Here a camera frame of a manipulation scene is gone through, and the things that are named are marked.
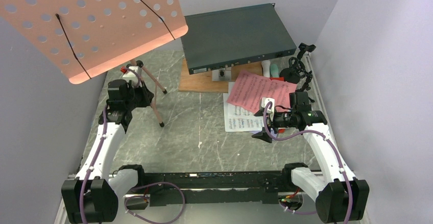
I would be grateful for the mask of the white sheet music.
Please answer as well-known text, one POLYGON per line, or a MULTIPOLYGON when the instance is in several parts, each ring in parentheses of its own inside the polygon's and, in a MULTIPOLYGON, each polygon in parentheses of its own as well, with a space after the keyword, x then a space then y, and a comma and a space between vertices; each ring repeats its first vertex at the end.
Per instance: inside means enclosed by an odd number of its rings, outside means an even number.
POLYGON ((263 119, 254 113, 228 103, 234 82, 228 83, 228 93, 223 93, 225 132, 258 132, 263 127, 263 119))

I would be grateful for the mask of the pink sheet music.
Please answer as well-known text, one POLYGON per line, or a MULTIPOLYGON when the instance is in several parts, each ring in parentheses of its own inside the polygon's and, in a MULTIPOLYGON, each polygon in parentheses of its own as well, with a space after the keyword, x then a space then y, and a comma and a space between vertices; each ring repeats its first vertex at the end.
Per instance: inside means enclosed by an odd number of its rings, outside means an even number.
POLYGON ((296 88, 296 84, 272 80, 242 70, 234 82, 227 102, 250 112, 257 112, 262 98, 268 97, 275 100, 279 112, 282 111, 281 107, 290 107, 289 94, 295 92, 296 88))

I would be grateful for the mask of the black round-base mic stand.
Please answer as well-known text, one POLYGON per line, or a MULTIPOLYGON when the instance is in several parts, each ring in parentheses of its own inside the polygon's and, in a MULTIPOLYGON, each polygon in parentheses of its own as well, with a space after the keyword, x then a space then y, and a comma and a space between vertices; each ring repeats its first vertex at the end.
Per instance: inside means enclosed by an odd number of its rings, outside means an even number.
POLYGON ((298 84, 301 79, 306 78, 305 83, 309 83, 312 79, 312 72, 307 72, 305 64, 301 61, 302 57, 306 52, 313 52, 316 49, 316 46, 314 44, 307 45, 305 43, 301 43, 299 45, 299 52, 296 57, 291 57, 288 60, 289 67, 283 69, 279 77, 283 78, 284 81, 298 84))

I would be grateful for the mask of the mint green microphone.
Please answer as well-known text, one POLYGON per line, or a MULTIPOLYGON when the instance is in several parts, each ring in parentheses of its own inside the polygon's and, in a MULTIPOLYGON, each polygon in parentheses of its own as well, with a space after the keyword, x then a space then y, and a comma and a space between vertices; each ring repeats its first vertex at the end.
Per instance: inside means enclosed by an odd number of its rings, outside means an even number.
POLYGON ((279 68, 276 64, 270 65, 270 76, 272 78, 278 78, 279 77, 279 68))

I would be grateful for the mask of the white microphone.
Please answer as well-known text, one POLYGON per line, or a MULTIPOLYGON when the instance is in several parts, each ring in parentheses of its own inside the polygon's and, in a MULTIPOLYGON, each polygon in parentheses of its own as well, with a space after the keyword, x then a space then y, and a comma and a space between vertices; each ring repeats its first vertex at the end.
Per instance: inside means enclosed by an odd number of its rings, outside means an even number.
POLYGON ((270 74, 270 65, 271 65, 271 61, 270 60, 264 60, 261 62, 261 66, 262 66, 262 75, 266 78, 270 78, 271 74, 270 74))

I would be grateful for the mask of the black tripod mic stand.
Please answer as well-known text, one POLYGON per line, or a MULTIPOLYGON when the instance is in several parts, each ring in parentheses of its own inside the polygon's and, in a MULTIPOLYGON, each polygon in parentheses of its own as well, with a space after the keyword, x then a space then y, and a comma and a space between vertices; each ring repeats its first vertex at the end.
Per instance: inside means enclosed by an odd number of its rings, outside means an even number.
POLYGON ((305 79, 304 83, 300 88, 296 89, 296 92, 309 91, 309 86, 312 81, 312 71, 307 71, 305 64, 296 57, 289 58, 289 73, 287 81, 289 83, 298 84, 300 81, 305 79))

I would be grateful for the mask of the pink music stand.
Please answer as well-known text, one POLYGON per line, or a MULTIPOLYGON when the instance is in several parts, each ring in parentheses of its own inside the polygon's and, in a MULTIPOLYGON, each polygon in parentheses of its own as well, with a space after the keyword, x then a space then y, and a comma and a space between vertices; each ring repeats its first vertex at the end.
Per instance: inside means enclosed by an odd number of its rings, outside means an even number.
POLYGON ((1 0, 1 17, 72 84, 188 31, 179 0, 1 0))

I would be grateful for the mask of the red sheet music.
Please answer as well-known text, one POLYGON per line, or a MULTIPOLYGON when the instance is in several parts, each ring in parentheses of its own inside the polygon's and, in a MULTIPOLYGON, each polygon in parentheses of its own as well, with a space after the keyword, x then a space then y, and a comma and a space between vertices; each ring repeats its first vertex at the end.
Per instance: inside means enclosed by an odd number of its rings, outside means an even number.
POLYGON ((283 77, 271 77, 270 80, 277 80, 277 81, 283 81, 284 82, 283 77))

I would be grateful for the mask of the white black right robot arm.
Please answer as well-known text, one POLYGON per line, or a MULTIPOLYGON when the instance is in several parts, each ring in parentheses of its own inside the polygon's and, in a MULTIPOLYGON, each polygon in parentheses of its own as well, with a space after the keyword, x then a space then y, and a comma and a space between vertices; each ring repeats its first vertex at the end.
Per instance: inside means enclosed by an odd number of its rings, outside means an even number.
POLYGON ((314 202, 323 223, 348 223, 362 220, 370 192, 366 180, 360 180, 344 161, 332 140, 330 127, 320 110, 313 110, 307 92, 289 94, 290 106, 282 112, 273 98, 263 97, 255 116, 263 119, 261 132, 253 135, 267 143, 303 136, 311 147, 321 176, 304 163, 290 163, 282 170, 284 189, 303 190, 314 202))

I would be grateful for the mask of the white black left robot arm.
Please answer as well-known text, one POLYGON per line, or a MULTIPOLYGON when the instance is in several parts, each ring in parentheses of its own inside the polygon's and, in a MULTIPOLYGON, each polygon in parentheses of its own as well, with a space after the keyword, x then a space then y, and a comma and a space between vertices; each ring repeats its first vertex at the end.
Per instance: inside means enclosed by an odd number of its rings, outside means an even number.
POLYGON ((154 94, 143 81, 117 79, 108 83, 108 99, 99 116, 91 151, 72 180, 64 181, 61 194, 70 223, 112 222, 119 199, 129 190, 141 193, 147 186, 143 167, 122 166, 109 178, 119 144, 132 120, 132 111, 151 105, 154 94))

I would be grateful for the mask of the wooden board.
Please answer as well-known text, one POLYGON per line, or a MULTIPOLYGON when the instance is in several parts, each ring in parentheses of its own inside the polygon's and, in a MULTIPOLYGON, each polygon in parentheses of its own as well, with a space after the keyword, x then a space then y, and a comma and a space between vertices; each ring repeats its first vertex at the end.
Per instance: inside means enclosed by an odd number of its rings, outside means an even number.
MULTIPOLYGON (((231 68, 231 82, 236 80, 242 70, 262 76, 262 65, 260 62, 239 65, 231 68)), ((227 93, 228 81, 213 81, 211 71, 198 74, 189 74, 186 59, 184 58, 182 61, 178 91, 198 93, 227 93)))

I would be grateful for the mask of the grey unit support bracket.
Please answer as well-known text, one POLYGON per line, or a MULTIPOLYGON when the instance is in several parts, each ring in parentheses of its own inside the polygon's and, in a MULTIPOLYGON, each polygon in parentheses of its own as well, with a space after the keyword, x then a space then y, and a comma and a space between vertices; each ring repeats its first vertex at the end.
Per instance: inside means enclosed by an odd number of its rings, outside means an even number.
POLYGON ((212 71, 212 81, 232 81, 231 67, 215 69, 212 71))

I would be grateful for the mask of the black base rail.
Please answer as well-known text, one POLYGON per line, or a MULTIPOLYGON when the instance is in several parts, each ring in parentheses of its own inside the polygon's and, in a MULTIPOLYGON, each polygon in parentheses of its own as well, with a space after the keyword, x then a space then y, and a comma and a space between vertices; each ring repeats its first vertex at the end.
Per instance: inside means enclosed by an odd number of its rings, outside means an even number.
POLYGON ((127 194, 145 196, 152 207, 171 204, 278 204, 298 187, 281 171, 145 173, 127 194))

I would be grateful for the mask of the dark rack-mount audio unit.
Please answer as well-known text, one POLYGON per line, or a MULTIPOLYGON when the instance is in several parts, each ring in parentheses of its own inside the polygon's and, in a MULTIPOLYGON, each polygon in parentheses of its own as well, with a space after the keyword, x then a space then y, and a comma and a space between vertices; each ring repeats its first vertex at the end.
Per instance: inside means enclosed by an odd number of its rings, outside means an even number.
POLYGON ((297 46, 274 3, 185 17, 181 43, 189 74, 291 56, 297 46))

